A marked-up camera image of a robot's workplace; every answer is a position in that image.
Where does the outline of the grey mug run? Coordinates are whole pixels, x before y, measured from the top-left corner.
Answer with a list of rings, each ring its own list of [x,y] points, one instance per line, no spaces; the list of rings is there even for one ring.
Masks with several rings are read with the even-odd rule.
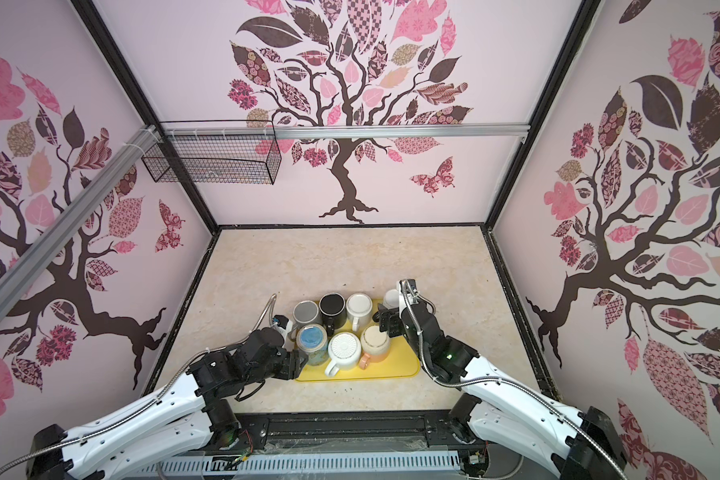
[[[318,304],[312,300],[299,302],[293,309],[293,321],[297,328],[320,324],[321,313]]]

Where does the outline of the blue butterfly mug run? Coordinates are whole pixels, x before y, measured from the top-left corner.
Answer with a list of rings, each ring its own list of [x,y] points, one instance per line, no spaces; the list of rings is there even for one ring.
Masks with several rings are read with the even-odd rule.
[[[327,332],[325,328],[319,324],[310,324],[302,327],[296,336],[296,346],[299,350],[307,354],[307,364],[310,366],[319,366],[328,360],[328,343]]]

